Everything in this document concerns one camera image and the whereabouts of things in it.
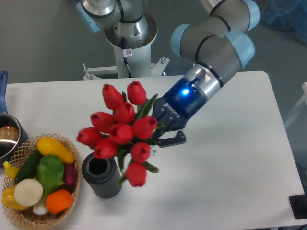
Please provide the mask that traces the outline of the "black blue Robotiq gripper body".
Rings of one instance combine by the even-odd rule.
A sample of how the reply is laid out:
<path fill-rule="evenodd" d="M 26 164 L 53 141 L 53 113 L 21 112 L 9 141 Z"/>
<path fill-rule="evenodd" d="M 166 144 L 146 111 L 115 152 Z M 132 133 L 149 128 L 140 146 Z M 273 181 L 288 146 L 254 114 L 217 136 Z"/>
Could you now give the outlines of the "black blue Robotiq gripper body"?
<path fill-rule="evenodd" d="M 196 87 L 198 81 L 198 78 L 191 81 L 181 78 L 164 94 L 168 103 L 154 103 L 152 116 L 164 124 L 163 131 L 184 128 L 187 121 L 205 105 L 206 98 Z"/>

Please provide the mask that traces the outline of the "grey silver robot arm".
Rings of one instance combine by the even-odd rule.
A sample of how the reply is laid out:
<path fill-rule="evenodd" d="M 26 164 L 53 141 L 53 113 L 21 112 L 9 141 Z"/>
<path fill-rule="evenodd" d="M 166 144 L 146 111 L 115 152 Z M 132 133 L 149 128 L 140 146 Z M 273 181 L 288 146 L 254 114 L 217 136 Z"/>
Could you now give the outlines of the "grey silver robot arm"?
<path fill-rule="evenodd" d="M 150 145 L 184 143 L 182 133 L 192 118 L 254 56 L 247 32 L 259 22 L 260 11 L 251 0 L 205 0 L 210 17 L 192 26 L 180 25 L 172 34 L 174 53 L 193 67 L 161 98 L 141 107 L 163 123 L 148 140 Z M 103 31 L 113 46 L 120 78 L 151 75 L 151 44 L 155 20 L 140 0 L 81 0 L 76 10 L 94 33 Z"/>

